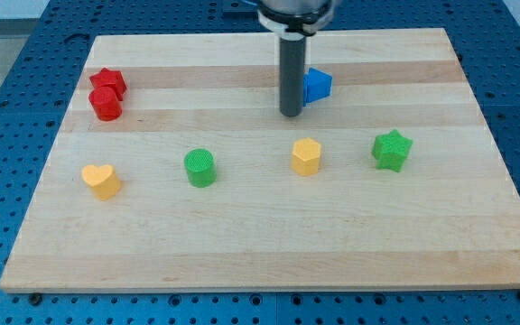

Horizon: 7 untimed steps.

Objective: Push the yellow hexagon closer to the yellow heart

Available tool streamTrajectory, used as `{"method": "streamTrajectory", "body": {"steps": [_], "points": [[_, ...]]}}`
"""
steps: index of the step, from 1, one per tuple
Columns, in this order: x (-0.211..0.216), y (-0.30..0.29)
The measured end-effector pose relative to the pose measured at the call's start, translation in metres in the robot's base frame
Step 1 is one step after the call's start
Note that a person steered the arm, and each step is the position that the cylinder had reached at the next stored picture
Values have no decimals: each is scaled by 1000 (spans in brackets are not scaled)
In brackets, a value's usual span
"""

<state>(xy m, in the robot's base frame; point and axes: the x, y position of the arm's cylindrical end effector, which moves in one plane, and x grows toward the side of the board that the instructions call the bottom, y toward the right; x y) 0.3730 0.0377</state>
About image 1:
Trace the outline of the silver white robot wrist flange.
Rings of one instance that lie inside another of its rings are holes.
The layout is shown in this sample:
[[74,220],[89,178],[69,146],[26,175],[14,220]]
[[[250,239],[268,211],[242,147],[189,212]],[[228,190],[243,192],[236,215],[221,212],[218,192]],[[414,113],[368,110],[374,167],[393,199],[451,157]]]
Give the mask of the silver white robot wrist flange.
[[335,0],[259,0],[257,14],[279,37],[311,37],[333,19]]

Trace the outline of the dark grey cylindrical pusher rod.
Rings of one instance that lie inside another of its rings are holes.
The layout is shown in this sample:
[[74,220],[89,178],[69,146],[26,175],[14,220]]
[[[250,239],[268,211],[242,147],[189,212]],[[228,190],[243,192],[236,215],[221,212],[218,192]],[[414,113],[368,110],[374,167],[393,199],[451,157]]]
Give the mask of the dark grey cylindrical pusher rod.
[[279,42],[279,108],[282,115],[298,116],[303,108],[306,39]]

